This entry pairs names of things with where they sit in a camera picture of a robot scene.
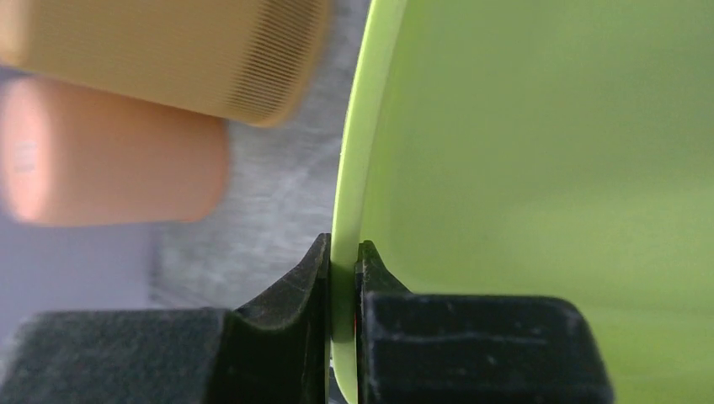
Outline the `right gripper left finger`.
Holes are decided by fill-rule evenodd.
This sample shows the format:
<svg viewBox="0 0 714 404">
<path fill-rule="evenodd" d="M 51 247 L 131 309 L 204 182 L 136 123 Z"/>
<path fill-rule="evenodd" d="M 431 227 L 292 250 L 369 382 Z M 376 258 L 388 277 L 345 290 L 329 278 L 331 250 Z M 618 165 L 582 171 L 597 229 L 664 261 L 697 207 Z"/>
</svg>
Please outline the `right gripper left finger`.
<svg viewBox="0 0 714 404">
<path fill-rule="evenodd" d="M 330 237 L 243 306 L 51 311 L 1 359 L 4 403 L 324 403 Z"/>
</svg>

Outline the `yellow mesh waste basket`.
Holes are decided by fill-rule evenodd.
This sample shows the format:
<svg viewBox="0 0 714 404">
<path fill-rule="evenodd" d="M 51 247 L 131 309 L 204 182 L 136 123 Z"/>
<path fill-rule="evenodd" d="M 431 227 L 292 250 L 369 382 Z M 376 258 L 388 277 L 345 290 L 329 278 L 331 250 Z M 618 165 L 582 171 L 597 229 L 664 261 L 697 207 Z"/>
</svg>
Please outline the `yellow mesh waste basket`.
<svg viewBox="0 0 714 404">
<path fill-rule="evenodd" d="M 25 72 L 270 127 L 300 103 L 329 1 L 40 0 L 1 4 L 1 60 Z"/>
</svg>

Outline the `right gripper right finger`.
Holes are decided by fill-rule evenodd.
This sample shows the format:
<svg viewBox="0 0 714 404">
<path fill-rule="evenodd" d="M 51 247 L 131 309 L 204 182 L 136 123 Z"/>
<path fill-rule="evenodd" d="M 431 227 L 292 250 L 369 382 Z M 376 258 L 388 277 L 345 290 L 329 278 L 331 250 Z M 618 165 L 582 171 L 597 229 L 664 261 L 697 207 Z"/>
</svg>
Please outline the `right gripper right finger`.
<svg viewBox="0 0 714 404">
<path fill-rule="evenodd" d="M 373 242 L 355 265 L 361 403 L 612 403 L 593 333 L 547 296 L 424 295 Z"/>
</svg>

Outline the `green plastic basin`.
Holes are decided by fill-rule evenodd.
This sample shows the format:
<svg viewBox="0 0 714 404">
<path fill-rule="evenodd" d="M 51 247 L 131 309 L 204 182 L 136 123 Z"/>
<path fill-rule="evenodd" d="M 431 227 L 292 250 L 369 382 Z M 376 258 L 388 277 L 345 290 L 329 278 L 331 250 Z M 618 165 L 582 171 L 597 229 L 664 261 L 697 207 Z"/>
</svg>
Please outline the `green plastic basin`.
<svg viewBox="0 0 714 404">
<path fill-rule="evenodd" d="M 411 290 L 550 295 L 619 403 L 713 400 L 713 4 L 374 1 L 333 219 L 333 361 L 373 241 Z"/>
</svg>

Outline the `orange plastic bucket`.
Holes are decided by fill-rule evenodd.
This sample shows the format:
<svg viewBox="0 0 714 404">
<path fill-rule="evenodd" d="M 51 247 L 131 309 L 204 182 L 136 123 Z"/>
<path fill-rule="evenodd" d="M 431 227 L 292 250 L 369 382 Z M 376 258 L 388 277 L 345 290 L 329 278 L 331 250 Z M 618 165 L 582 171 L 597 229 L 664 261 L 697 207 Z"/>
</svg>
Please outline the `orange plastic bucket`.
<svg viewBox="0 0 714 404">
<path fill-rule="evenodd" d="M 195 221 L 226 187 L 224 120 L 23 77 L 1 92 L 1 185 L 40 226 Z"/>
</svg>

